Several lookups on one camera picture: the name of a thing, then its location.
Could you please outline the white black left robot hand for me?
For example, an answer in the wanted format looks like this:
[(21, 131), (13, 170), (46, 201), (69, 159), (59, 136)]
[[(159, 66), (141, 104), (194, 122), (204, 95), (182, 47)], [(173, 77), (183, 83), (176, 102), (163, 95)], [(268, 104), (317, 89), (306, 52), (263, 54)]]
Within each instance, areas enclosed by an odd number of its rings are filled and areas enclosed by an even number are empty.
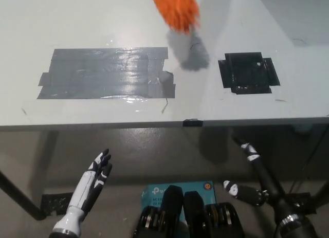
[(105, 149), (83, 173), (68, 204), (65, 215), (55, 224), (50, 237), (80, 237), (81, 224), (98, 199), (113, 165)]

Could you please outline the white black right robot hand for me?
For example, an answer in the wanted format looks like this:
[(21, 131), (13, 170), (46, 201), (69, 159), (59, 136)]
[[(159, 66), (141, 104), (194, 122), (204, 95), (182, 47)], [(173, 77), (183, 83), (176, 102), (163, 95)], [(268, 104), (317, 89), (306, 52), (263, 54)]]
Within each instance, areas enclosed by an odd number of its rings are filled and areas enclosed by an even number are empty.
[(302, 226), (305, 217), (288, 200), (283, 187), (263, 163), (261, 155), (247, 142), (237, 140), (236, 143), (246, 154), (246, 158), (255, 170), (261, 190), (238, 185), (232, 181), (223, 182), (224, 189), (234, 198), (253, 206), (269, 204), (275, 213), (275, 223), (280, 228), (294, 228)]

